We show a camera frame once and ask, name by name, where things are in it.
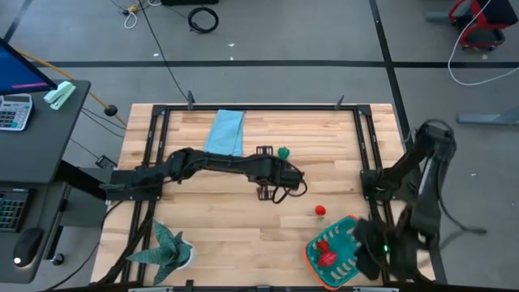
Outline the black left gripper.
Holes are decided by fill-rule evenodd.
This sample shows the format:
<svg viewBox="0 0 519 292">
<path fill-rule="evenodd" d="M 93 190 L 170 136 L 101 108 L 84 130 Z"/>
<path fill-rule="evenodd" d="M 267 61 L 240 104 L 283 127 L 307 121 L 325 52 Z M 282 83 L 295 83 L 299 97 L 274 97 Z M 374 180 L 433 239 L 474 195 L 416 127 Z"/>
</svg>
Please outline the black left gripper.
<svg viewBox="0 0 519 292">
<path fill-rule="evenodd" d="M 303 173 L 288 161 L 273 157 L 273 147 L 257 146 L 256 155 L 246 158 L 246 176 L 249 182 L 257 183 L 257 195 L 260 201 L 273 201 L 274 190 L 271 187 L 284 187 L 297 190 L 303 183 Z"/>
</svg>

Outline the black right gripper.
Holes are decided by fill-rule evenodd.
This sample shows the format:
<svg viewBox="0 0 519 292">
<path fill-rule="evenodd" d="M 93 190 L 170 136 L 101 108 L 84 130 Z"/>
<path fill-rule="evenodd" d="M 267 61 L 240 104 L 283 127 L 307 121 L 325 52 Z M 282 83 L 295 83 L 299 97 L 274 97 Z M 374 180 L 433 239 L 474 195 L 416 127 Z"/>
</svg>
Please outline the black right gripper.
<svg viewBox="0 0 519 292">
<path fill-rule="evenodd" d="M 371 221 L 359 219 L 354 237 L 366 247 L 366 252 L 356 251 L 356 267 L 368 279 L 374 281 L 382 272 L 393 275 L 398 281 L 407 281 L 405 262 L 397 259 L 397 244 L 403 239 L 404 228 L 373 225 Z"/>
</svg>

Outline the large red bumpy fruit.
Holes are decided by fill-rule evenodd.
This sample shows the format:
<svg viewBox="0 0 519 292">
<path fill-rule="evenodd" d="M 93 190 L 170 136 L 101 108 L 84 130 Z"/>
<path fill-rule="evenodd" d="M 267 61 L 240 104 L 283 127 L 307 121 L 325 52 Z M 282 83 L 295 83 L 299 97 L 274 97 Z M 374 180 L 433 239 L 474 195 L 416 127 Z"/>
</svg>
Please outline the large red bumpy fruit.
<svg viewBox="0 0 519 292">
<path fill-rule="evenodd" d="M 320 267 L 332 267 L 337 261 L 337 253 L 335 251 L 325 251 L 320 254 L 317 264 Z"/>
</svg>

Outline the teal basket with orange rim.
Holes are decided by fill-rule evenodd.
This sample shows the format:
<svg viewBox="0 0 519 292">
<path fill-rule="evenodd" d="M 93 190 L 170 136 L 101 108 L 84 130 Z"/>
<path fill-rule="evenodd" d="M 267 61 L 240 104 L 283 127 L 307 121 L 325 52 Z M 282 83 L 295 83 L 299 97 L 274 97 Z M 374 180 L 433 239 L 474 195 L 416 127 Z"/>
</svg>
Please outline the teal basket with orange rim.
<svg viewBox="0 0 519 292">
<path fill-rule="evenodd" d="M 358 218 L 349 215 L 330 225 L 303 248 L 303 258 L 319 283 L 327 290 L 338 290 L 358 274 L 355 252 L 360 248 L 353 236 Z M 337 261 L 332 267 L 320 267 L 317 262 L 321 252 L 318 241 L 326 240 L 330 251 L 337 253 Z"/>
</svg>

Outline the light blue folded cloth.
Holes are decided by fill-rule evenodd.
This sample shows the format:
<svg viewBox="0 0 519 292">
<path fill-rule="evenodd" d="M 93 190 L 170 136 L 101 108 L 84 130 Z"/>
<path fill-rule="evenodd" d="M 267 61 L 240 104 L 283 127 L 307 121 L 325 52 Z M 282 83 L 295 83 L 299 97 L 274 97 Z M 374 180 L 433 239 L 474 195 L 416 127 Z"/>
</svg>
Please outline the light blue folded cloth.
<svg viewBox="0 0 519 292">
<path fill-rule="evenodd" d="M 243 155 L 243 119 L 245 113 L 219 109 L 204 144 L 204 151 L 240 157 Z"/>
</svg>

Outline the green plant in white pot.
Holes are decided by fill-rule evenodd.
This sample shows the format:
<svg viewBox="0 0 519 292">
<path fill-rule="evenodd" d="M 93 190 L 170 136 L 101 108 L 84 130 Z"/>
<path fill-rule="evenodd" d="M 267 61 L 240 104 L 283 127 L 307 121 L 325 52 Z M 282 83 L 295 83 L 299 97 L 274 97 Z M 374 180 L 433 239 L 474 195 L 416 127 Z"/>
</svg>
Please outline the green plant in white pot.
<svg viewBox="0 0 519 292">
<path fill-rule="evenodd" d="M 157 273 L 153 285 L 160 285 L 172 272 L 188 266 L 194 258 L 194 246 L 183 238 L 183 232 L 174 234 L 167 226 L 153 221 L 158 247 L 145 249 L 129 255 L 127 260 L 139 264 L 155 264 Z"/>
</svg>

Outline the small black power box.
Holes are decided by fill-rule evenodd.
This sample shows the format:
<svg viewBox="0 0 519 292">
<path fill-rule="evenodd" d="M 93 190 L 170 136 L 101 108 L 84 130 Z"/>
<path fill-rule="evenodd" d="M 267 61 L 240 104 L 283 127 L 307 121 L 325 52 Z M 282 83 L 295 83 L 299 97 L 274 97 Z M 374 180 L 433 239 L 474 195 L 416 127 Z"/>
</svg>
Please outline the small black power box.
<svg viewBox="0 0 519 292">
<path fill-rule="evenodd" d="M 102 169 L 116 169 L 118 164 L 105 155 L 97 158 L 95 165 Z"/>
</svg>

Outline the black floor box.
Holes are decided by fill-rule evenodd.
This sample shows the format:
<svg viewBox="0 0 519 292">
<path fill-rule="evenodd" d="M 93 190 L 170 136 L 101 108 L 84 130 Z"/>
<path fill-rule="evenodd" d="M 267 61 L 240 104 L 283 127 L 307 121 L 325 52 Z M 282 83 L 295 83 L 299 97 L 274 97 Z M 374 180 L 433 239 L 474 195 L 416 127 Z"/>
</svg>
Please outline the black floor box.
<svg viewBox="0 0 519 292">
<path fill-rule="evenodd" d="M 164 6 L 187 6 L 187 5 L 215 5 L 220 0 L 161 0 Z"/>
</svg>

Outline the mint green stapler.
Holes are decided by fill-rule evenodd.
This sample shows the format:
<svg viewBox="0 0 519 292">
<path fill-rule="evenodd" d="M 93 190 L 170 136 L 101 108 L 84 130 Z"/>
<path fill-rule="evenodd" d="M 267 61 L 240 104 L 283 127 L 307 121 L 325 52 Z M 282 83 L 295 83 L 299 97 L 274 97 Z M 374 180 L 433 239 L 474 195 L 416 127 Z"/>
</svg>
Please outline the mint green stapler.
<svg viewBox="0 0 519 292">
<path fill-rule="evenodd" d="M 44 96 L 44 101 L 52 110 L 59 110 L 76 90 L 76 86 L 70 81 L 61 82 L 55 90 L 49 91 Z"/>
</svg>

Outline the red and black cart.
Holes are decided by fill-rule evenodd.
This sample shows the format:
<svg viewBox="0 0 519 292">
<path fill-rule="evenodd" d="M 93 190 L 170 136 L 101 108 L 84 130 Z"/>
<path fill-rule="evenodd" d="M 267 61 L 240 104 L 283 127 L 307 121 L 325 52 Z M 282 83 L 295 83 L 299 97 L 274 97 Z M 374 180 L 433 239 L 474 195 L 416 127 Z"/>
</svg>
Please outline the red and black cart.
<svg viewBox="0 0 519 292">
<path fill-rule="evenodd" d="M 495 50 L 505 41 L 503 30 L 519 22 L 510 0 L 457 0 L 448 13 L 452 26 L 461 30 L 462 49 Z"/>
</svg>

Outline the black computer mouse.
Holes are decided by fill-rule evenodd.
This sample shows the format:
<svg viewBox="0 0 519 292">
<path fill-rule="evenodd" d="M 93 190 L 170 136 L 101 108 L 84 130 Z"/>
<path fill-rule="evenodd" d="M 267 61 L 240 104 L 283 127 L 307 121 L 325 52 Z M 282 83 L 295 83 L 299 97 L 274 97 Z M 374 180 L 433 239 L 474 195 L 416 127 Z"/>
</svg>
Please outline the black computer mouse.
<svg viewBox="0 0 519 292">
<path fill-rule="evenodd" d="M 13 249 L 13 262 L 16 267 L 23 268 L 30 265 L 36 258 L 41 244 L 44 230 L 33 227 L 25 230 L 17 240 Z"/>
</svg>

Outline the black computer keyboard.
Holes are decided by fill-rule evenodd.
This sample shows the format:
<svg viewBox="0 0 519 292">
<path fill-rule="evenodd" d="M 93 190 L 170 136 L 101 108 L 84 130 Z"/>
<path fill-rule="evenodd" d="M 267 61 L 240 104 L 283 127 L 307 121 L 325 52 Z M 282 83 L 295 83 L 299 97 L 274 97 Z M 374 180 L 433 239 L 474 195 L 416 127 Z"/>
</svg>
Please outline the black computer keyboard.
<svg viewBox="0 0 519 292">
<path fill-rule="evenodd" d="M 19 232 L 30 197 L 29 189 L 0 188 L 0 232 Z"/>
</svg>

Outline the grey desk calculator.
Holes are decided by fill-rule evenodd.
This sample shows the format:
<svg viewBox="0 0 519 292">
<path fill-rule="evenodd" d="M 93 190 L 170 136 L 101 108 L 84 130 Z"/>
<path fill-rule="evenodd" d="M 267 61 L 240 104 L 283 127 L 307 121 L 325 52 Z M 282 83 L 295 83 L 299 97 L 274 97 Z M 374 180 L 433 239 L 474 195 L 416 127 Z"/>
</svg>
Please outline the grey desk calculator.
<svg viewBox="0 0 519 292">
<path fill-rule="evenodd" d="M 32 96 L 26 93 L 0 96 L 0 131 L 23 131 L 33 111 Z"/>
</svg>

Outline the computer monitor with blue screen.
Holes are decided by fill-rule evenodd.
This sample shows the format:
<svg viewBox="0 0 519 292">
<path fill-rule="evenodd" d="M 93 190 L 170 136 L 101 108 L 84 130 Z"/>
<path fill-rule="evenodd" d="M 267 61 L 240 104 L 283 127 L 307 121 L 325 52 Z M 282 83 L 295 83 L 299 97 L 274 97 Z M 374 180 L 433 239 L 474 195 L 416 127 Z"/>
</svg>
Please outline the computer monitor with blue screen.
<svg viewBox="0 0 519 292">
<path fill-rule="evenodd" d="M 57 88 L 54 81 L 0 38 L 0 95 L 44 92 Z"/>
</svg>

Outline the black aluminium table frame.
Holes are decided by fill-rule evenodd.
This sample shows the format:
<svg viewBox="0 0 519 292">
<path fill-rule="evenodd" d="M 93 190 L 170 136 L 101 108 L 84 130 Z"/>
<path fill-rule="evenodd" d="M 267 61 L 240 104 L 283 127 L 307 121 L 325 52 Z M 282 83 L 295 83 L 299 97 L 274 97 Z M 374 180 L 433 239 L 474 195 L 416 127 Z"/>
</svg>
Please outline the black aluminium table frame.
<svg viewBox="0 0 519 292">
<path fill-rule="evenodd" d="M 171 105 L 134 104 L 118 166 L 123 170 L 159 161 L 184 147 L 202 148 L 219 109 L 245 112 L 244 155 L 256 146 L 290 150 L 289 161 L 305 173 L 307 193 L 280 204 L 257 199 L 256 184 L 245 176 L 198 172 L 182 184 L 164 185 L 153 204 L 123 202 L 108 216 L 90 281 L 99 281 L 114 266 L 148 206 L 154 219 L 194 245 L 186 268 L 168 276 L 163 285 L 177 292 L 194 281 L 194 289 L 271 291 L 324 290 L 303 258 L 303 248 L 340 219 L 367 217 L 361 169 L 389 167 L 404 149 L 391 104 L 198 104 L 193 110 Z M 323 205 L 322 221 L 315 207 Z"/>
</svg>

